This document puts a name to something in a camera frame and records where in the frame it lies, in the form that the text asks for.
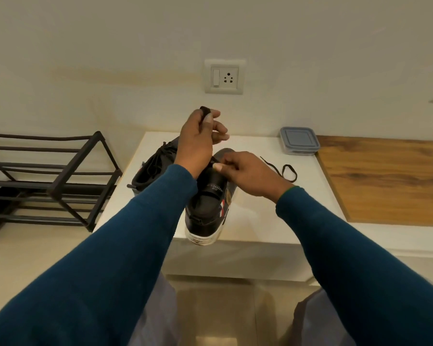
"wooden board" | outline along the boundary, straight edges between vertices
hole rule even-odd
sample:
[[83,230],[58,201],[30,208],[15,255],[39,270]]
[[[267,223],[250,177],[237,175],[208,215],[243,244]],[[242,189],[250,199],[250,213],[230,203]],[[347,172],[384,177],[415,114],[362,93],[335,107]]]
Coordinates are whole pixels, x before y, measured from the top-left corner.
[[433,142],[318,139],[316,156],[349,222],[433,226]]

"forearm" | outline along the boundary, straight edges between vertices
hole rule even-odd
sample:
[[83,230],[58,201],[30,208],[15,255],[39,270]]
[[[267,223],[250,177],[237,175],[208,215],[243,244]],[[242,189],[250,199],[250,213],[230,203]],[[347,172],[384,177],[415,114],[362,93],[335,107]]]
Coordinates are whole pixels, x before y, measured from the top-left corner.
[[299,187],[279,199],[276,211],[299,238],[315,278],[358,344],[421,336],[431,344],[432,285]]
[[196,191],[188,171],[170,166],[0,311],[0,344],[127,344]]

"beige floor tile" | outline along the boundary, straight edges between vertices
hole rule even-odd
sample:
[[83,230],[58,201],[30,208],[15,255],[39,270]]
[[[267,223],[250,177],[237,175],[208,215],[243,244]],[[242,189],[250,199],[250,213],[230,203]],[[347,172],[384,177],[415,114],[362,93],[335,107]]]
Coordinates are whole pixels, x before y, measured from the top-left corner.
[[257,344],[254,287],[243,279],[171,276],[183,346]]
[[83,227],[4,225],[0,230],[0,309],[88,235]]
[[301,282],[253,281],[258,346],[287,345],[297,303],[319,289]]

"white shoe sole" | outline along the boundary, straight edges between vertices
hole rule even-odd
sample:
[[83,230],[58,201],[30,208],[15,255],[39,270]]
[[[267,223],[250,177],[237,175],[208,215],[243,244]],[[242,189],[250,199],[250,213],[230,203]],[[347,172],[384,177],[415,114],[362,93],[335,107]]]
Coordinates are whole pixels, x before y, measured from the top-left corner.
[[228,213],[226,213],[225,218],[224,218],[222,224],[220,224],[220,226],[218,227],[218,229],[216,230],[216,232],[213,233],[211,236],[200,237],[198,235],[195,235],[195,234],[192,234],[191,232],[189,232],[188,228],[186,227],[186,229],[185,229],[186,238],[188,238],[190,241],[192,241],[194,244],[197,244],[197,245],[205,246],[205,245],[213,244],[220,237],[220,234],[221,234],[221,232],[223,230],[223,226],[224,226],[224,223],[226,221],[226,216],[227,215],[228,215]]

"white wall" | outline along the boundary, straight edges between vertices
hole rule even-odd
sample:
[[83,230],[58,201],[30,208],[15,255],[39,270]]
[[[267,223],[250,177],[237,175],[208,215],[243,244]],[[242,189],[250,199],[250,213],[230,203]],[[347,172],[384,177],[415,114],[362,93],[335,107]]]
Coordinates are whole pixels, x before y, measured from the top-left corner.
[[[243,96],[201,87],[246,58]],[[0,0],[0,130],[101,129],[125,166],[200,105],[232,134],[433,139],[433,0]]]

